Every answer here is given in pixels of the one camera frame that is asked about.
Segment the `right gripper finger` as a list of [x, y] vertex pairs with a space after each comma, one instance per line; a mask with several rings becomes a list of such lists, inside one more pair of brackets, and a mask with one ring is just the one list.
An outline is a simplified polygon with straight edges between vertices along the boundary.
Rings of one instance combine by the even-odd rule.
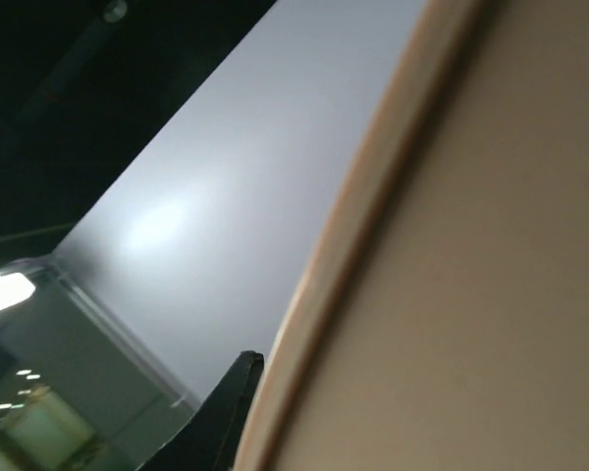
[[262, 354], [241, 352], [189, 422], [139, 469], [231, 470], [263, 370]]

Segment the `salmon pink plastic bin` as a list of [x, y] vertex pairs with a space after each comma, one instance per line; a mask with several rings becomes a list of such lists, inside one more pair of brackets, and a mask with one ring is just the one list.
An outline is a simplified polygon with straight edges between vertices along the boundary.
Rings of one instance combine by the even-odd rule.
[[589, 1], [433, 1], [239, 470], [589, 470]]

